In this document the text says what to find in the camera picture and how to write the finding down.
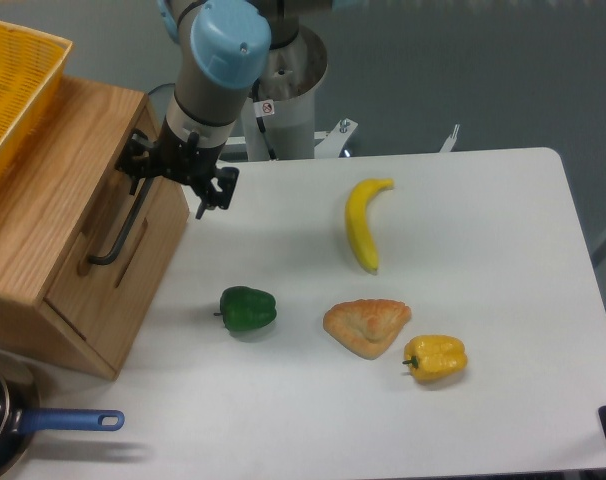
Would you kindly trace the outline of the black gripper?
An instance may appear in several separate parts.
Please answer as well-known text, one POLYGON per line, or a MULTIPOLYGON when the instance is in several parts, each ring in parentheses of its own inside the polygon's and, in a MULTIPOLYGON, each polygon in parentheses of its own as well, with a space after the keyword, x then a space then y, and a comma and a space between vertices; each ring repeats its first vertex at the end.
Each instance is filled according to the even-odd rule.
POLYGON ((129 194, 135 195, 139 182, 161 175, 190 186, 201 202, 195 217, 201 219, 207 210, 227 210, 230 206, 239 170, 217 167, 222 146, 201 148, 200 137, 192 132, 182 140, 165 119, 156 143, 140 129, 132 130, 116 161, 115 168, 130 180, 129 194))

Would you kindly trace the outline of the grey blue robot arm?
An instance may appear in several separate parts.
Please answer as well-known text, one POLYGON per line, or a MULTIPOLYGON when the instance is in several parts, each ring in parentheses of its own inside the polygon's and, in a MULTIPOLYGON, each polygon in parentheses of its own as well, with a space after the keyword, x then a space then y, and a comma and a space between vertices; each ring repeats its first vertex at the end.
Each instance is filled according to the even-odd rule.
POLYGON ((153 179, 188 186, 198 213, 231 203, 239 176, 217 161, 240 122, 249 160, 315 154, 315 93, 328 66, 324 43, 303 15, 346 1, 161 1, 182 65, 157 140, 134 130, 117 169, 140 210, 153 179))

